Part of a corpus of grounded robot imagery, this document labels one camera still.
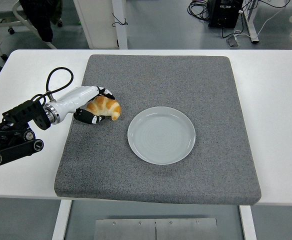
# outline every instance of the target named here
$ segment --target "black computer tower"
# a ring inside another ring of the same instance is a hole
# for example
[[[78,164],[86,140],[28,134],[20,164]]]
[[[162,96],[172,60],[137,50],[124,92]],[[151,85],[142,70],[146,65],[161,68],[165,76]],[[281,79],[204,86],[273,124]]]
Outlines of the black computer tower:
[[[233,29],[236,26],[239,11],[244,0],[208,0],[210,28]]]

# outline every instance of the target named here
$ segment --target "white plate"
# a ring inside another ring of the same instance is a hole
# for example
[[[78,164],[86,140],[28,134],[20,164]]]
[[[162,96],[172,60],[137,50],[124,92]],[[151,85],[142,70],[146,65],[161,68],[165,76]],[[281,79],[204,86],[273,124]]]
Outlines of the white plate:
[[[195,144],[195,128],[182,112],[156,106],[140,112],[131,121],[128,142],[142,160],[168,165],[185,158]]]

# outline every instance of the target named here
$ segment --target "gray felt mat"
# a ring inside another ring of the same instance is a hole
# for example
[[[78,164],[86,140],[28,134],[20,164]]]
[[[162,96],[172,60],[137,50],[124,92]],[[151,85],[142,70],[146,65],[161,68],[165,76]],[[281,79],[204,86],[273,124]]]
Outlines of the gray felt mat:
[[[109,89],[118,120],[73,121],[55,179],[60,197],[173,204],[253,205],[261,198],[230,61],[222,56],[92,55],[83,86]],[[192,121],[183,160],[154,165],[131,150],[141,111],[165,106]]]

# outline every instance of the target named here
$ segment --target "gray floor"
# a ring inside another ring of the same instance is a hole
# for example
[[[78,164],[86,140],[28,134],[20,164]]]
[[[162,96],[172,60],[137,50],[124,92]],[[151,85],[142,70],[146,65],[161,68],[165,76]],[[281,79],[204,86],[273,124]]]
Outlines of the gray floor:
[[[220,29],[208,28],[187,13],[191,0],[126,0],[129,49],[229,49]],[[285,0],[268,2],[282,6]],[[53,26],[53,44],[58,49],[89,49],[74,3],[64,0],[63,27]],[[256,30],[278,9],[259,4]],[[291,50],[292,1],[269,20],[261,31],[258,44],[247,36],[238,36],[240,49]],[[0,29],[0,46],[9,55],[17,49],[49,49],[26,27],[15,27],[9,35]],[[238,21],[236,30],[242,29]],[[233,29],[225,29],[224,35]],[[248,33],[244,25],[243,33]],[[0,66],[5,62],[0,58]],[[59,200],[0,198],[0,240],[51,239]],[[258,240],[292,239],[292,207],[254,206],[252,214]],[[214,217],[219,222],[220,239],[243,239],[238,209],[234,206],[171,205],[138,202],[75,201],[72,205],[66,239],[93,239],[98,218]]]

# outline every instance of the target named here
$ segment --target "robotic hand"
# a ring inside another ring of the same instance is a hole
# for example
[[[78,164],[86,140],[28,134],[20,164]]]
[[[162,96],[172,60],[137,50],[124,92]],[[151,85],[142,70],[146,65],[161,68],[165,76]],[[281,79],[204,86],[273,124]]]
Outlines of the robotic hand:
[[[69,71],[71,80],[64,87],[49,91],[50,77],[59,69]],[[62,122],[69,113],[74,114],[76,120],[87,124],[96,124],[106,118],[105,116],[95,116],[91,112],[80,108],[98,95],[115,99],[112,93],[104,87],[79,86],[58,100],[53,98],[53,93],[68,87],[73,78],[74,75],[68,68],[58,67],[54,69],[48,76],[45,94],[37,94],[31,100],[2,114],[3,119],[0,123],[0,165],[30,156],[43,149],[44,142],[41,139],[36,139],[35,133],[28,124],[31,120],[34,120],[40,129],[46,130],[51,124],[56,125]],[[46,103],[46,96],[50,100],[48,103]]]

